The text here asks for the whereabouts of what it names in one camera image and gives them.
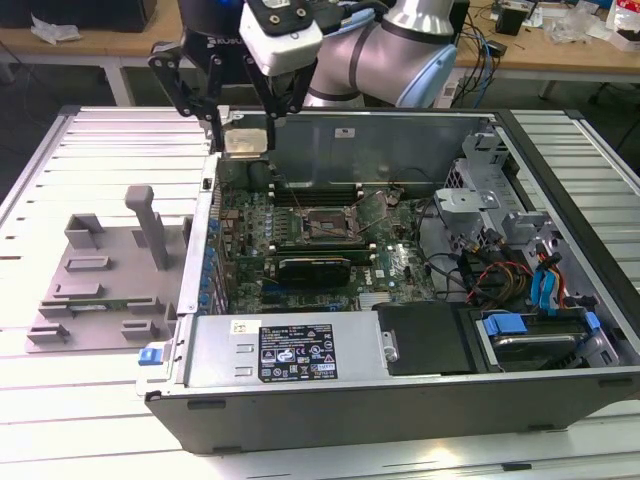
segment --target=sticker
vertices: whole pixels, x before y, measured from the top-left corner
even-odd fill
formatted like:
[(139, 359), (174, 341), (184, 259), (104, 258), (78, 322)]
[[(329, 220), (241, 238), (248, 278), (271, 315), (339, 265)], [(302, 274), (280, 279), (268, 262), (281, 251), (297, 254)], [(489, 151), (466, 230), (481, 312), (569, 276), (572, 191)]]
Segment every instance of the sticker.
[(97, 310), (108, 310), (106, 305), (69, 305), (72, 312), (93, 312)]
[(356, 136), (355, 128), (336, 128), (336, 138), (353, 138)]
[(231, 335), (258, 333), (262, 320), (231, 320)]
[(259, 333), (258, 378), (263, 382), (338, 378), (331, 325), (262, 327)]

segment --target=barcode sticker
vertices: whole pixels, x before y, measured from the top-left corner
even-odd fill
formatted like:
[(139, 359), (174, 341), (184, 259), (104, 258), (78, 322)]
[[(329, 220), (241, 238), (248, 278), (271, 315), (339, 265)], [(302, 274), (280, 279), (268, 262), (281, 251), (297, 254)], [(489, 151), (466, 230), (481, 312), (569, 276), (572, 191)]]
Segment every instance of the barcode sticker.
[(262, 320), (232, 320), (231, 335), (256, 334), (260, 331)]
[(355, 128), (336, 128), (336, 138), (354, 138), (356, 136)]

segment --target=aluminum extrusion table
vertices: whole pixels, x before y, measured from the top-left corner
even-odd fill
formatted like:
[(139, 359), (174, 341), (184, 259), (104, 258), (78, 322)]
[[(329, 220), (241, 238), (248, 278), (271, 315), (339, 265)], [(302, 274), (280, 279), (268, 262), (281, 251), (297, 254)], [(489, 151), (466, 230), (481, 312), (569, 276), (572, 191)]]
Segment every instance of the aluminum extrusion table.
[[(628, 173), (624, 163), (580, 120), (514, 114), (640, 286), (632, 254), (640, 252), (640, 200), (631, 177), (616, 177)], [(25, 355), (25, 332), (67, 243), (69, 214), (81, 206), (105, 226), (135, 225), (122, 198), (129, 184), (148, 183), (165, 224), (178, 224), (193, 212), (206, 144), (198, 123), (170, 108), (69, 112), (0, 207), (0, 478), (640, 476), (639, 400), (562, 432), (197, 457), (136, 396), (136, 352)]]

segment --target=motherboard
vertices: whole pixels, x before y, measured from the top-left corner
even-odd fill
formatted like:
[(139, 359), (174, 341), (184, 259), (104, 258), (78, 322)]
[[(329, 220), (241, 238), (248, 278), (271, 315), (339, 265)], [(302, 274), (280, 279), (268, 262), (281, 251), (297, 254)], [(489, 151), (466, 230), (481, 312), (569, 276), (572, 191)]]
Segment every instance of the motherboard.
[[(416, 242), (424, 201), (401, 197), (392, 187), (313, 196), (223, 189), (207, 249), (224, 272), (227, 313), (360, 311), (433, 299)], [(203, 277), (201, 315), (216, 313), (216, 283)]]

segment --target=blue component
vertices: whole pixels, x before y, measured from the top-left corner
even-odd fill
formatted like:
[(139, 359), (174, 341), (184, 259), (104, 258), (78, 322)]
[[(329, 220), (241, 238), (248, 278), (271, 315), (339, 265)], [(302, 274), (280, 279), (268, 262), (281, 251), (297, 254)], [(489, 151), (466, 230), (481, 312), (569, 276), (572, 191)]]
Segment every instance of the blue component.
[(494, 313), (483, 320), (487, 334), (527, 333), (527, 326), (518, 313)]
[(442, 90), (456, 61), (456, 47), (447, 45), (422, 67), (396, 101), (396, 107), (428, 107)]
[(542, 284), (542, 293), (540, 294), (540, 308), (549, 315), (556, 315), (558, 311), (551, 308), (551, 295), (556, 284), (556, 276), (550, 271), (546, 271), (544, 275), (544, 283)]
[(533, 280), (531, 280), (531, 302), (534, 305), (540, 304), (540, 285), (544, 279), (544, 272), (542, 270), (536, 270), (533, 274)]
[(592, 331), (600, 329), (600, 320), (598, 320), (598, 317), (595, 313), (587, 312), (587, 314), (584, 316), (584, 319), (587, 321), (587, 325), (589, 325), (589, 328)]
[[(340, 2), (340, 5), (355, 5), (356, 2)], [(367, 8), (365, 10), (361, 10), (360, 12), (356, 12), (351, 15), (351, 19), (349, 23), (345, 23), (340, 30), (337, 32), (330, 33), (327, 37), (334, 37), (338, 35), (344, 35), (345, 33), (349, 33), (356, 28), (363, 27), (364, 25), (373, 22), (376, 14), (373, 11), (373, 8)]]
[(138, 355), (138, 365), (162, 365), (162, 348), (143, 348)]
[(551, 295), (556, 284), (556, 277), (549, 270), (536, 270), (531, 280), (531, 302), (549, 315), (556, 315), (558, 311), (551, 308)]

